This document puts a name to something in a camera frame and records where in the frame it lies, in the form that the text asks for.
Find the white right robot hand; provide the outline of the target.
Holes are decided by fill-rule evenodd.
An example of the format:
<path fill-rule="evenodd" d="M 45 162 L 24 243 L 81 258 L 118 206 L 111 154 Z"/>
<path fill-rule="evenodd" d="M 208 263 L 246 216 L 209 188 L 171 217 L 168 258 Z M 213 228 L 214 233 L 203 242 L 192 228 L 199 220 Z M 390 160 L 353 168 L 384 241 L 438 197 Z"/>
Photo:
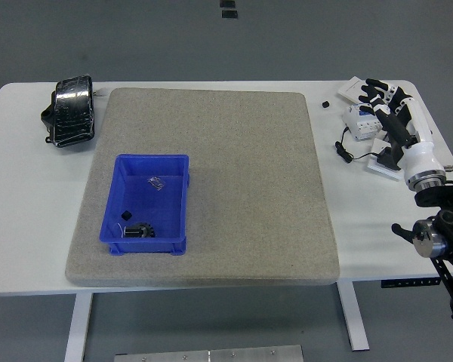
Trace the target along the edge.
<path fill-rule="evenodd" d="M 376 116 L 392 148 L 394 163 L 404 170 L 405 181 L 445 181 L 445 169 L 434 155 L 434 141 L 420 103 L 400 86 L 368 78 L 361 86 L 362 109 Z"/>

